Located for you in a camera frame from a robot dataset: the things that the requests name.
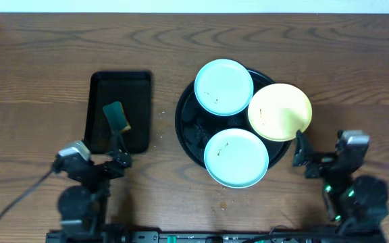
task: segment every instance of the plate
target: plate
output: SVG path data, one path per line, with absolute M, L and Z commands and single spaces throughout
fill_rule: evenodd
M 214 180 L 230 188 L 246 188 L 263 178 L 268 152 L 253 133 L 231 128 L 214 135 L 204 154 L 205 167 Z
M 204 65 L 194 81 L 194 94 L 201 106 L 214 115 L 241 112 L 253 96 L 253 80 L 236 61 L 217 59 Z
M 292 140 L 311 121 L 309 98 L 290 84 L 272 84 L 259 90 L 249 105 L 249 121 L 260 136 L 277 142 Z

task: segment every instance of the white wall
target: white wall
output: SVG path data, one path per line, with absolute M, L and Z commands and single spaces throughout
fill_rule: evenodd
M 389 0 L 0 0 L 0 12 L 389 14 Z

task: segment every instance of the green light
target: green light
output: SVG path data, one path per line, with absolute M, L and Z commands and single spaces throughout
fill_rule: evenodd
M 325 191 L 326 192 L 331 192 L 331 190 L 332 190 L 332 187 L 330 185 L 326 185 L 325 186 Z
M 176 243 L 176 236 L 168 236 L 167 243 Z

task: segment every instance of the yellow plate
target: yellow plate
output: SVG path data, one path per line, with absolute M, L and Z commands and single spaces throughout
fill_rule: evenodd
M 311 104 L 305 93 L 295 86 L 270 84 L 253 96 L 249 121 L 256 133 L 268 140 L 292 140 L 296 131 L 304 132 L 309 127 Z

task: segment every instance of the black rectangular tray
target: black rectangular tray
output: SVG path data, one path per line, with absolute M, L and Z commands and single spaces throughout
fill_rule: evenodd
M 119 101 L 132 127 L 123 133 L 129 153 L 148 149 L 151 122 L 150 72 L 96 72 L 91 76 L 84 143 L 93 154 L 106 153 L 111 130 L 103 106 Z

